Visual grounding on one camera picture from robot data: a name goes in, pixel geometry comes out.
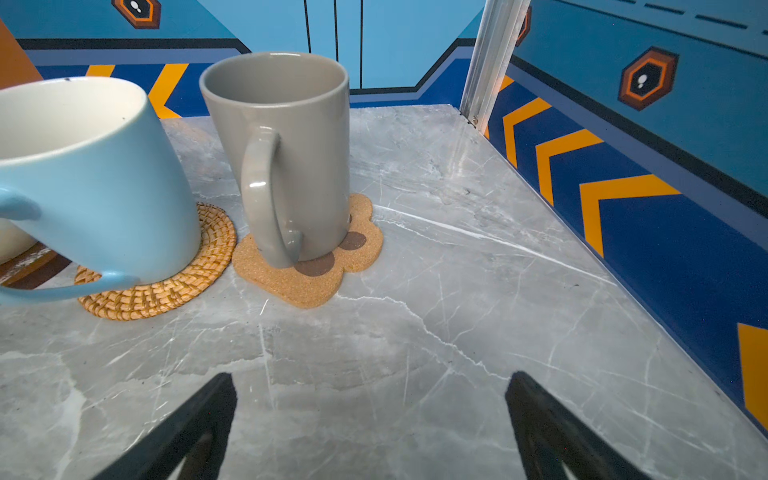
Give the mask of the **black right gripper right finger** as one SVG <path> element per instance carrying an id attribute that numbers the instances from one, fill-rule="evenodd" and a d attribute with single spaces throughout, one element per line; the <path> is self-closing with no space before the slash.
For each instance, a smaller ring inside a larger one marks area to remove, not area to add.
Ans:
<path id="1" fill-rule="evenodd" d="M 505 393 L 528 479 L 645 479 L 605 440 L 524 371 Z"/>

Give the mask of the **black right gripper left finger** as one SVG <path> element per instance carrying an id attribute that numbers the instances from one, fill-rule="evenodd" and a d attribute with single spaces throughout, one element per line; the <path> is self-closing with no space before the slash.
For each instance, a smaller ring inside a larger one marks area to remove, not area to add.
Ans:
<path id="1" fill-rule="evenodd" d="M 216 479 L 237 406 L 232 375 L 219 373 L 98 479 Z"/>

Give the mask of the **cork paw print coaster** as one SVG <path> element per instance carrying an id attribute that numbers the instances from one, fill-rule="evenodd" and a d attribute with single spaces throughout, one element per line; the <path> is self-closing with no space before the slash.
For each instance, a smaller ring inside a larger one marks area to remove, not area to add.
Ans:
<path id="1" fill-rule="evenodd" d="M 372 222 L 373 204 L 362 194 L 349 199 L 350 230 L 332 252 L 295 266 L 276 269 L 268 265 L 251 235 L 236 246 L 232 264 L 243 279 L 298 308 L 325 304 L 339 290 L 346 273 L 371 267 L 383 247 L 383 233 Z"/>

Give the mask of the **light blue mug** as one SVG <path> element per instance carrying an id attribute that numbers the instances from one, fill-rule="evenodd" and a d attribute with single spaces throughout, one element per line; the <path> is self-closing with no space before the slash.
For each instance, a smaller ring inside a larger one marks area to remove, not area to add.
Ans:
<path id="1" fill-rule="evenodd" d="M 201 245 L 197 204 L 145 91 L 68 77 L 1 93 L 1 215 L 98 274 L 68 287 L 3 288 L 5 306 L 166 280 Z"/>

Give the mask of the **grey mug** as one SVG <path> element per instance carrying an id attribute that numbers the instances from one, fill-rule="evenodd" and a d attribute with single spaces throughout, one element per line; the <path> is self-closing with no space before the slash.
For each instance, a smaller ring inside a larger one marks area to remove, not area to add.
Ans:
<path id="1" fill-rule="evenodd" d="M 349 75 L 311 53 L 209 66 L 199 87 L 265 261 L 284 269 L 340 245 L 351 223 Z"/>

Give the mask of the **white mug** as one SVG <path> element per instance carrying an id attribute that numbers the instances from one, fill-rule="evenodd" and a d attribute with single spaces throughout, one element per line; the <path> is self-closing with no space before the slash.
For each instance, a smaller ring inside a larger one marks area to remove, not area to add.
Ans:
<path id="1" fill-rule="evenodd" d="M 0 263 L 3 264 L 23 254 L 37 243 L 37 240 L 18 228 L 11 221 L 0 220 Z"/>

